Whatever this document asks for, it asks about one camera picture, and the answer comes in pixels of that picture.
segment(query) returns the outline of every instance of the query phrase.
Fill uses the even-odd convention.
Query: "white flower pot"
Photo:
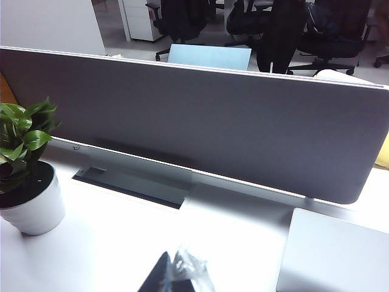
[[[58,179],[54,168],[51,165],[50,167],[53,173],[51,182],[39,195],[17,206],[0,208],[3,219],[28,235],[40,235],[50,231],[65,216]]]

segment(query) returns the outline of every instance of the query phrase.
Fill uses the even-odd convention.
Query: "desk divider panel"
[[[54,136],[311,198],[357,200],[389,125],[381,86],[2,49],[18,102]]]

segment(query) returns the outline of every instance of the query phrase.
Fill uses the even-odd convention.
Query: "laptop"
[[[295,209],[278,292],[388,291],[389,234]]]

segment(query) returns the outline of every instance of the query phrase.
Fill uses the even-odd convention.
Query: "gray floor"
[[[155,53],[170,47],[171,39],[166,36],[154,44],[148,41],[127,42],[124,34],[123,23],[120,17],[117,0],[107,0],[106,7],[103,3],[94,5],[95,14],[100,28],[106,52],[109,55],[121,54],[125,58],[135,58],[141,60],[155,60]],[[222,10],[218,10],[216,19],[207,24],[200,36],[189,43],[205,43],[210,46],[223,46],[232,41],[232,37],[224,33],[224,15]],[[375,54],[380,49],[380,43],[369,43],[365,50],[356,58],[333,59],[333,63],[353,64],[359,61],[354,76],[371,82],[389,85],[389,65],[383,65],[377,69],[373,67]],[[161,56],[161,61],[166,61],[167,55]],[[313,57],[302,57],[296,52],[291,66],[308,64]],[[256,65],[256,53],[252,52],[249,71],[258,71]],[[314,71],[295,71],[295,74],[312,76]]]

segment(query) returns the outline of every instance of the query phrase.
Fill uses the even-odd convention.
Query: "white drawer cabinet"
[[[154,12],[146,7],[146,3],[160,5],[159,0],[119,0],[123,1],[120,9],[124,10],[122,15],[124,25],[128,25],[131,38],[145,41],[155,41],[162,35],[158,29],[154,27],[155,20]]]

